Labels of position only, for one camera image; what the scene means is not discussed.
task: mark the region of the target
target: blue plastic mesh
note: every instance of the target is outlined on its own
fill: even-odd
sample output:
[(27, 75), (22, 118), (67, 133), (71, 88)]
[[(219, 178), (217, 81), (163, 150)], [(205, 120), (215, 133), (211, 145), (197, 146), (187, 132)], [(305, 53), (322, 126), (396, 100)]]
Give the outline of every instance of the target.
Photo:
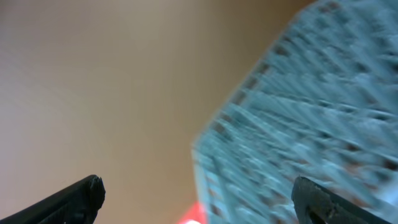
[(199, 137), (209, 223), (294, 223), (308, 177), (398, 223), (398, 1), (301, 12)]

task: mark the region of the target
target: brown background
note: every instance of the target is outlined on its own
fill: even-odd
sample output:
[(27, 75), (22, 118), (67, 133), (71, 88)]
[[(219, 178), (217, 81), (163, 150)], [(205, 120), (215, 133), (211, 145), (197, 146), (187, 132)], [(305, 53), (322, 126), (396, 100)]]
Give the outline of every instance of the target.
[(310, 0), (0, 5), (0, 217), (89, 175), (96, 223), (175, 223), (191, 142)]

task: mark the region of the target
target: teal laundry basket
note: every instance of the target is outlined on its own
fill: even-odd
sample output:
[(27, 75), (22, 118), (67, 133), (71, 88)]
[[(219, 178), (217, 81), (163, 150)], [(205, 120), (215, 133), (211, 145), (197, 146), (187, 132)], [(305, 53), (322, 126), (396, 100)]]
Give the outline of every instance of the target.
[(398, 1), (299, 13), (197, 139), (208, 223), (295, 223), (308, 177), (398, 223)]

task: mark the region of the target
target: red object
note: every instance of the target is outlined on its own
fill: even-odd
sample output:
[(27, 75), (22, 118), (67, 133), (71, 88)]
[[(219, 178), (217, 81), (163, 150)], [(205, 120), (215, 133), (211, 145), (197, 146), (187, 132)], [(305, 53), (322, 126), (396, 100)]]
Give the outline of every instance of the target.
[(196, 202), (177, 224), (206, 224), (206, 212), (200, 202)]

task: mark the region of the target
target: lattice pattern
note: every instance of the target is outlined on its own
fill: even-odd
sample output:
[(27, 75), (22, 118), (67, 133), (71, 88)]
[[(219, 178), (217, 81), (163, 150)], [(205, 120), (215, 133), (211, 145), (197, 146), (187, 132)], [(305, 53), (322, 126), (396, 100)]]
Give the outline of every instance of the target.
[(195, 145), (210, 223), (293, 223), (306, 176), (398, 223), (398, 1), (319, 1)]

